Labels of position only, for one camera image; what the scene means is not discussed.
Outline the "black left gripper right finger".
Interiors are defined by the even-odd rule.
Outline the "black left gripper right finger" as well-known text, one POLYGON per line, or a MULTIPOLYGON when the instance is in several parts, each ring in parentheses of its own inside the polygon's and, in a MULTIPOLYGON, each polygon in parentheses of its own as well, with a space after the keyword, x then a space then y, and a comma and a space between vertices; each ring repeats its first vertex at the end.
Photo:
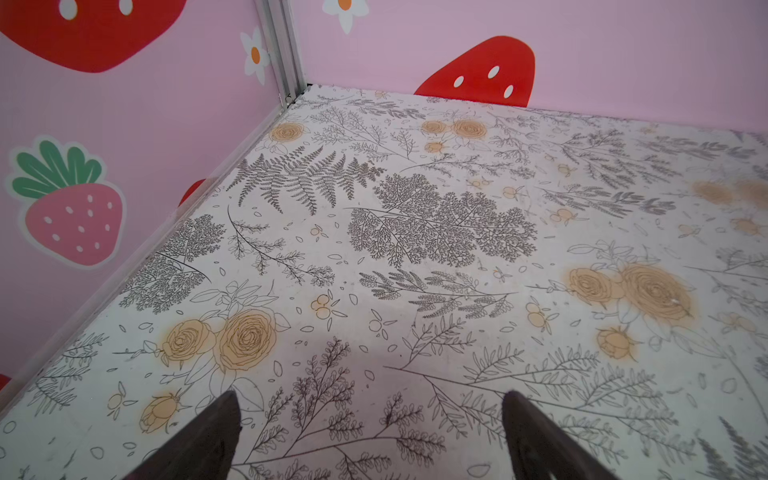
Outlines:
POLYGON ((501 413, 515 479, 617 480, 523 394, 507 392, 501 413))

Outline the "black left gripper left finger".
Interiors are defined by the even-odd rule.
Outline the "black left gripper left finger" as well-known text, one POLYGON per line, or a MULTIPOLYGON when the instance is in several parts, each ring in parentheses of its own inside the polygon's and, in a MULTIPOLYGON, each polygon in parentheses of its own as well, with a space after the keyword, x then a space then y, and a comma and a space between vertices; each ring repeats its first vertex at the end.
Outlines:
POLYGON ((226 479, 239 441, 240 422, 238 397, 227 391, 125 479, 226 479))

